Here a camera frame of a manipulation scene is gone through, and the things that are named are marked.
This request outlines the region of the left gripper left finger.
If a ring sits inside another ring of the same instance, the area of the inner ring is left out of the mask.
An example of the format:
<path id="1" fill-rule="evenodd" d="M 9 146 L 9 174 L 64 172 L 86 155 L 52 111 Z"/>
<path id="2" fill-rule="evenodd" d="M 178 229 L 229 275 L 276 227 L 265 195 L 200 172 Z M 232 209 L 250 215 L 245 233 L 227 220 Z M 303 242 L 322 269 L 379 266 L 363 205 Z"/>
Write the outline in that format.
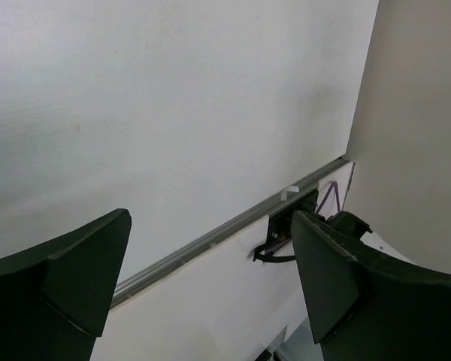
<path id="1" fill-rule="evenodd" d="M 0 259 L 0 360 L 88 360 L 102 336 L 132 217 L 116 209 Z"/>

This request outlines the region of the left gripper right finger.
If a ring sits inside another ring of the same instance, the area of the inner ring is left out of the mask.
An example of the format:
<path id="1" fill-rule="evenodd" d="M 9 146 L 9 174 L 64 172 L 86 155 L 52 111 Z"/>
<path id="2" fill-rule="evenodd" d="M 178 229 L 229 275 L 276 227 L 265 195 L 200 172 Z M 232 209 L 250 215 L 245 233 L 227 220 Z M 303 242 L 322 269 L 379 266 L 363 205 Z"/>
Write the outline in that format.
<path id="1" fill-rule="evenodd" d="M 326 360 L 451 360 L 451 275 L 401 261 L 296 211 L 291 233 Z"/>

